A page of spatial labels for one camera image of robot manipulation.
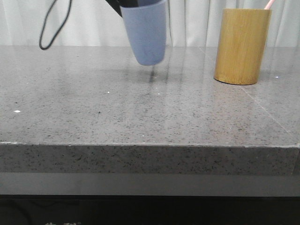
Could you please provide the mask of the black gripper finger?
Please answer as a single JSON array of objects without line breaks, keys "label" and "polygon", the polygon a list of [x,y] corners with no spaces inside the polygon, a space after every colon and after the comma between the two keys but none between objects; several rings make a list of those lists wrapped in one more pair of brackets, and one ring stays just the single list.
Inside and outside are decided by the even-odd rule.
[{"label": "black gripper finger", "polygon": [[121,7],[123,8],[136,8],[143,7],[152,4],[156,4],[159,0],[106,0],[106,2],[113,8],[113,10],[119,15],[121,14]]}]

